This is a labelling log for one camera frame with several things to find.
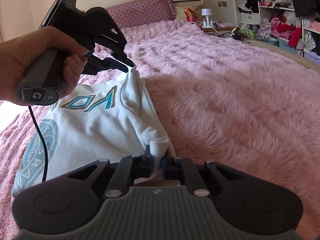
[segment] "pink pillow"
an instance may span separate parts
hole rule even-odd
[[[174,20],[169,0],[136,0],[107,8],[120,29],[161,21]]]

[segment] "white t-shirt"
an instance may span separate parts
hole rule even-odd
[[[117,78],[95,85],[77,85],[69,96],[52,105],[39,124],[48,149],[47,180],[96,160],[116,163],[139,156],[150,145],[154,174],[171,141],[160,123],[144,78],[129,68]],[[33,135],[17,171],[12,195],[38,184],[44,169],[44,150]]]

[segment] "gripper handle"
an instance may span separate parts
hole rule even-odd
[[[17,84],[15,95],[24,103],[48,106],[59,99],[67,87],[63,78],[64,60],[68,54],[47,49],[28,68],[25,77]]]

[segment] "table lamp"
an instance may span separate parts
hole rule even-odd
[[[207,23],[203,26],[204,28],[210,28],[210,16],[212,15],[212,10],[211,9],[202,9],[201,10],[201,15],[206,17]]]

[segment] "pink fluffy blanket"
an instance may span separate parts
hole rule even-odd
[[[171,21],[123,29],[126,52],[147,86],[179,156],[214,159],[287,187],[303,201],[298,232],[320,234],[320,77],[291,59]],[[108,50],[96,47],[100,57]],[[83,76],[94,84],[119,71]],[[48,107],[33,107],[40,121]],[[0,239],[18,229],[11,188],[35,132],[27,112],[0,132]]]

